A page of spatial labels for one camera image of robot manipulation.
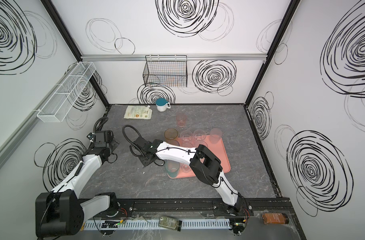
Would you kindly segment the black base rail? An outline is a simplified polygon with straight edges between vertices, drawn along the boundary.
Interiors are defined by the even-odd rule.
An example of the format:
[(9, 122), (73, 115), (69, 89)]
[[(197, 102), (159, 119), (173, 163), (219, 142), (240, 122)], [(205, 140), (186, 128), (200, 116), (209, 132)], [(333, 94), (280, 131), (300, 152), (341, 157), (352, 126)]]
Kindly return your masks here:
[(134, 217), (139, 213), (209, 213), (220, 216), (253, 216), (255, 211), (292, 209), (289, 198), (241, 199), (239, 207), (229, 207), (220, 198), (209, 199), (117, 199), (115, 207), (98, 212), (102, 217)]

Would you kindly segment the teal glass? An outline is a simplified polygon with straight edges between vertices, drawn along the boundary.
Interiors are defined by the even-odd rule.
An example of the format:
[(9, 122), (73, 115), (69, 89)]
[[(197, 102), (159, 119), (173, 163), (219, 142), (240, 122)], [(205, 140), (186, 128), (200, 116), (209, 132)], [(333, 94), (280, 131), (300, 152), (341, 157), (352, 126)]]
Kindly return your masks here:
[(170, 178), (176, 178), (179, 173), (180, 163), (175, 161), (166, 161), (165, 163), (165, 169), (167, 171), (167, 175)]

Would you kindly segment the amber glass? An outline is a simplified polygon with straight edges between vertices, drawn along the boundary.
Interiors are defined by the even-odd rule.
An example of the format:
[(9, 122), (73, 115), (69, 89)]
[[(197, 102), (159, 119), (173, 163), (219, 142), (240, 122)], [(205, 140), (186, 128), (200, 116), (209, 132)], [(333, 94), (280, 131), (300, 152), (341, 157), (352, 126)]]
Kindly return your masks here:
[(178, 137), (178, 130), (175, 128), (169, 128), (164, 131), (165, 141), (170, 145), (179, 146), (177, 137)]

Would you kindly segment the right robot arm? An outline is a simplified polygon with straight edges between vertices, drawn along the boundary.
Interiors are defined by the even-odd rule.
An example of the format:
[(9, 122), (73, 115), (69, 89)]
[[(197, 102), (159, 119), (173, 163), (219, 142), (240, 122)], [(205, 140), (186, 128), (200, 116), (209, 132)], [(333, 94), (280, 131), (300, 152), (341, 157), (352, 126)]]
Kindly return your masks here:
[(146, 141), (142, 137), (129, 143), (129, 149), (144, 166), (158, 161), (188, 165), (199, 181), (216, 189), (229, 214), (250, 217), (248, 201), (227, 180), (220, 159), (208, 147), (185, 148), (161, 140)]

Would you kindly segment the clear green bottle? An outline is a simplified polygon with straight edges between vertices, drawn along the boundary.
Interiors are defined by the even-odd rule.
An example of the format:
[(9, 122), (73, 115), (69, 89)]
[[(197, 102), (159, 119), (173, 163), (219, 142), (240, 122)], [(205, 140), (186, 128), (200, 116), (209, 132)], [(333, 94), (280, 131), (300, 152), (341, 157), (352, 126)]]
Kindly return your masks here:
[(182, 227), (182, 221), (172, 217), (161, 216), (159, 218), (158, 226), (160, 228), (180, 232)]

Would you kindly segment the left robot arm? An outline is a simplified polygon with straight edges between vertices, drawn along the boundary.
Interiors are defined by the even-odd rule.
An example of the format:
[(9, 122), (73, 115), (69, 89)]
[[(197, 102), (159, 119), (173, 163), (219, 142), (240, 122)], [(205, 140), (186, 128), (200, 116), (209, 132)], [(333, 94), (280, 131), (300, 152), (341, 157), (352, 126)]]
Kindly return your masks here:
[(38, 239), (77, 234), (84, 222), (108, 211), (117, 212), (115, 193), (103, 193), (81, 202), (86, 183), (118, 147), (112, 131), (95, 131), (92, 142), (75, 169), (48, 193), (35, 201), (35, 233)]

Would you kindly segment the organic sugar pouch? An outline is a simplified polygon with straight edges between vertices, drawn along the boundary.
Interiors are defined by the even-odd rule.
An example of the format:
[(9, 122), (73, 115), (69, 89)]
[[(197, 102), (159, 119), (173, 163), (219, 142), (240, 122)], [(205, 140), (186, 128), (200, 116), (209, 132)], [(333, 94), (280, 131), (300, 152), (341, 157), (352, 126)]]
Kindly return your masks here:
[(128, 106), (124, 114), (124, 119), (150, 120), (151, 116), (152, 109), (150, 106)]

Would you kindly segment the pink small glass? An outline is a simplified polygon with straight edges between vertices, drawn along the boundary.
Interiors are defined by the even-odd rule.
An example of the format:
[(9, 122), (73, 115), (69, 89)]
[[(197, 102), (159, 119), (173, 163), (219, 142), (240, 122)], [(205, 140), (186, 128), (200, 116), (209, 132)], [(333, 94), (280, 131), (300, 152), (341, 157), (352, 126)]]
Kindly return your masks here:
[(176, 115), (177, 125), (181, 128), (185, 127), (187, 121), (187, 116), (184, 113)]

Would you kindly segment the frosted textured glass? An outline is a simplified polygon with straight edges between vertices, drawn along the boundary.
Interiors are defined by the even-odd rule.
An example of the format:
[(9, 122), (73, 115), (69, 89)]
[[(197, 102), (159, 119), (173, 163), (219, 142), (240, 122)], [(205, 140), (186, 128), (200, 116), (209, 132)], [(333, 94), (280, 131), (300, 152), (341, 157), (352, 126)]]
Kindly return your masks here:
[(218, 143), (221, 138), (222, 138), (222, 130), (221, 129), (213, 128), (213, 129), (210, 130), (209, 141), (212, 144)]

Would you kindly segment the clear tall glass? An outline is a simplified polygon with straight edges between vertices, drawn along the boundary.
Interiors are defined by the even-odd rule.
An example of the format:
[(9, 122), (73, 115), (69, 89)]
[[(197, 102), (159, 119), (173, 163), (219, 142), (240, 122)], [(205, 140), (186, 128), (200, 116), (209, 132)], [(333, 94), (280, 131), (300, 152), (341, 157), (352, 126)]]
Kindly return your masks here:
[(180, 164), (180, 170), (183, 173), (190, 173), (192, 171), (191, 167), (189, 165), (186, 165), (186, 164)]

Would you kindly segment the pink tray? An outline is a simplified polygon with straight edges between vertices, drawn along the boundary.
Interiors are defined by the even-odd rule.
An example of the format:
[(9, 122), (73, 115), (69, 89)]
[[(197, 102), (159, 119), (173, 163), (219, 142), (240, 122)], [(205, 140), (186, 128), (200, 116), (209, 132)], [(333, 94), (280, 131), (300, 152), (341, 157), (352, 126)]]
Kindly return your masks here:
[[(191, 142), (184, 143), (180, 138), (178, 138), (177, 141), (179, 142), (181, 147), (198, 147), (198, 144), (204, 143), (204, 145), (206, 145), (208, 147), (208, 149), (211, 150), (219, 158), (219, 160), (221, 161), (221, 166), (223, 168), (223, 171), (225, 173), (228, 173), (231, 170), (231, 166), (229, 163), (229, 159), (228, 159), (222, 138), (216, 144), (212, 144), (209, 141), (209, 136), (207, 136), (206, 139), (201, 142), (192, 140)], [(195, 177), (195, 174), (193, 171), (191, 171), (190, 173), (183, 173), (179, 168), (179, 173), (178, 173), (177, 177), (171, 178), (171, 179), (190, 178), (190, 177)]]

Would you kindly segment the clear faceted glass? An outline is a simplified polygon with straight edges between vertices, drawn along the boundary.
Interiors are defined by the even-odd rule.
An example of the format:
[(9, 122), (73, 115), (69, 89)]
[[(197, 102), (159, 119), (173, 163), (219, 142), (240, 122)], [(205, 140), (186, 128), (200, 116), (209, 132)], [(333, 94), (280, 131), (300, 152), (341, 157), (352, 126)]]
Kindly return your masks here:
[(187, 142), (191, 142), (192, 139), (193, 139), (193, 133), (191, 131), (183, 131), (180, 133), (180, 139), (184, 142), (184, 143), (187, 143)]

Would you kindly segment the orange liquid bottle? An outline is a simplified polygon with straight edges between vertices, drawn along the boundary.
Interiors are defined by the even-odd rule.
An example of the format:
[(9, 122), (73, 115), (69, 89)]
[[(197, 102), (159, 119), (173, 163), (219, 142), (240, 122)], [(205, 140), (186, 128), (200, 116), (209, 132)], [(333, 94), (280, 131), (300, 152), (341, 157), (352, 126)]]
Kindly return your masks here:
[(264, 213), (262, 214), (263, 223), (265, 225), (286, 225), (289, 224), (289, 217), (284, 213)]

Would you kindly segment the white cup teal lid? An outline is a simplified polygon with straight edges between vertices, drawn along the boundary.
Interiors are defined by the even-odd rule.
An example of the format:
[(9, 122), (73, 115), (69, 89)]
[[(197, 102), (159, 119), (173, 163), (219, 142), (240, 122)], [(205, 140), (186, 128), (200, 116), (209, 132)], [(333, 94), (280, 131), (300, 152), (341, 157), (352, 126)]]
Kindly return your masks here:
[(159, 112), (165, 112), (168, 109), (171, 109), (170, 102), (164, 98), (159, 98), (155, 101), (156, 108)]

